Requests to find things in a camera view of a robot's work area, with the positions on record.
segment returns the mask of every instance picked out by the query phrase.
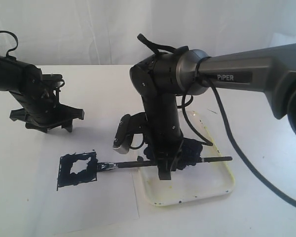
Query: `cable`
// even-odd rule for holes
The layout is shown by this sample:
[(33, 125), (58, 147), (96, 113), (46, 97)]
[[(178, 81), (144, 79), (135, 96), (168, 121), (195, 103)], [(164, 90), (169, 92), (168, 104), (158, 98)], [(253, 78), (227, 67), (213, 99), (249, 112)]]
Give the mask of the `cable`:
[(185, 110), (185, 107), (186, 107), (185, 98), (186, 98), (187, 92), (189, 91), (189, 89), (191, 88), (191, 86), (186, 90), (186, 92), (182, 96), (181, 107), (182, 107), (182, 113), (183, 113), (184, 119), (186, 120), (186, 123), (188, 124), (188, 126), (190, 127), (190, 129), (192, 129), (192, 131), (204, 141), (204, 142), (200, 142), (202, 145), (212, 146), (213, 143), (210, 140), (208, 140), (206, 137), (204, 137), (202, 134), (200, 134), (196, 130), (196, 128), (192, 125), (192, 123), (190, 122), (190, 120), (187, 117), (186, 110)]
[[(190, 104), (192, 104), (193, 99), (194, 99), (194, 97), (191, 95), (190, 100), (187, 101), (187, 102), (184, 104), (184, 106), (187, 107), (187, 106), (189, 106)], [(178, 105), (177, 108), (178, 108), (178, 109), (182, 109), (182, 105)]]
[(209, 86), (212, 88), (214, 95), (216, 97), (217, 103), (218, 103), (218, 107), (221, 111), (222, 114), (222, 119), (223, 119), (223, 123), (225, 125), (226, 128), (226, 133), (227, 136), (233, 146), (233, 148), (235, 149), (235, 151), (238, 153), (238, 155), (240, 156), (240, 158), (242, 159), (242, 161), (245, 163), (245, 165), (250, 169), (250, 171), (264, 184), (266, 185), (272, 192), (274, 192), (277, 196), (279, 196), (282, 200), (284, 200), (285, 202), (287, 202), (288, 204), (296, 207), (296, 200), (291, 198), (290, 196), (286, 195), (284, 192), (282, 192), (281, 190), (279, 190), (277, 187), (275, 187), (270, 181), (268, 181), (253, 165), (252, 163), (249, 161), (249, 159), (246, 157), (246, 155), (242, 152), (242, 150), (239, 148), (237, 142), (235, 141), (231, 129), (230, 129), (230, 125), (228, 122), (228, 118), (225, 112), (225, 109), (222, 105), (222, 100), (217, 92), (217, 89), (215, 87), (215, 85), (213, 84), (213, 82), (207, 78), (207, 77), (203, 77), (203, 79), (209, 84)]
[(144, 145), (144, 143), (145, 143), (145, 141), (144, 141), (144, 136), (143, 136), (143, 141), (142, 141), (142, 143), (141, 143), (139, 146), (137, 146), (137, 147), (132, 147), (132, 146), (130, 146), (130, 149), (132, 149), (132, 150), (138, 150), (138, 149), (140, 149), (140, 148)]

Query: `white table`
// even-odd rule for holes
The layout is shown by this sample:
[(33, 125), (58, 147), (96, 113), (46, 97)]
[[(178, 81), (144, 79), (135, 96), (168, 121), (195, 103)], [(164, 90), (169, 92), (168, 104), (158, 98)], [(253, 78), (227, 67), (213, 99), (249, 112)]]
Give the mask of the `white table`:
[[(61, 73), (66, 81), (62, 103), (85, 109), (94, 117), (94, 129), (111, 118), (114, 134), (126, 114), (143, 111), (139, 94), (129, 79), (130, 66), (43, 66), (44, 73)], [(86, 94), (93, 101), (86, 101)], [(276, 120), (262, 93), (220, 89), (235, 139), (248, 158), (273, 184), (296, 199), (296, 137), (287, 118)], [(37, 170), (37, 157), (46, 134), (13, 123), (11, 109), (20, 106), (0, 92), (0, 236), (22, 236)], [(296, 209), (283, 202), (248, 170), (225, 134), (211, 91), (194, 98), (189, 110), (211, 121), (210, 132), (223, 155), (232, 155), (229, 167), (236, 178), (234, 191), (224, 197), (168, 207), (145, 201), (134, 169), (139, 219), (61, 234), (84, 236), (296, 236)], [(83, 121), (74, 121), (74, 127)], [(92, 136), (85, 134), (85, 140)]]

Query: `paint palette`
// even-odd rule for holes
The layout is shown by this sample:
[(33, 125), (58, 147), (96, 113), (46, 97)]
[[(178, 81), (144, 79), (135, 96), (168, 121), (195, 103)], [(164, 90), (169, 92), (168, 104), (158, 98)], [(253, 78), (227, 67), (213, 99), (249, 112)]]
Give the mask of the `paint palette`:
[[(210, 137), (204, 121), (199, 114), (187, 111), (193, 126), (207, 139)], [(186, 124), (182, 112), (179, 112), (181, 130), (184, 137), (199, 138)], [(137, 156), (142, 156), (144, 148), (138, 150)], [(203, 146), (202, 157), (221, 156), (215, 143), (212, 147)], [(171, 173), (172, 180), (159, 180), (156, 166), (139, 168), (145, 196), (149, 203), (156, 206), (167, 206), (198, 199), (221, 196), (230, 193), (234, 187), (234, 178), (225, 162), (199, 163), (188, 166), (184, 170)]]

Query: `white paper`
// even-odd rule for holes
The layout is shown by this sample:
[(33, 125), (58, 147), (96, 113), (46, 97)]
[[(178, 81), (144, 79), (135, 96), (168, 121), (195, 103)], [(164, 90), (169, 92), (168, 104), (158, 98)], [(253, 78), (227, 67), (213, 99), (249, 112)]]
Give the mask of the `white paper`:
[[(133, 180), (128, 170), (98, 173), (98, 181), (56, 191), (59, 158), (63, 155), (94, 149), (99, 162), (126, 160), (126, 156), (112, 150), (110, 132), (97, 133), (87, 127), (88, 121), (81, 125), (86, 126), (74, 128), (72, 134), (59, 128), (52, 130), (43, 142), (27, 236), (49, 236), (138, 218)], [(85, 169), (86, 163), (78, 162), (73, 171)]]

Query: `white wall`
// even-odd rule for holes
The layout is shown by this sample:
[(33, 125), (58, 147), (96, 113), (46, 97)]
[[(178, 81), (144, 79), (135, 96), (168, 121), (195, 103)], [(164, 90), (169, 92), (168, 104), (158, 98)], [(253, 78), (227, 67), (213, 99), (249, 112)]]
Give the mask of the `white wall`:
[(21, 61), (134, 64), (151, 54), (138, 33), (211, 56), (296, 42), (296, 0), (0, 0), (2, 29)]

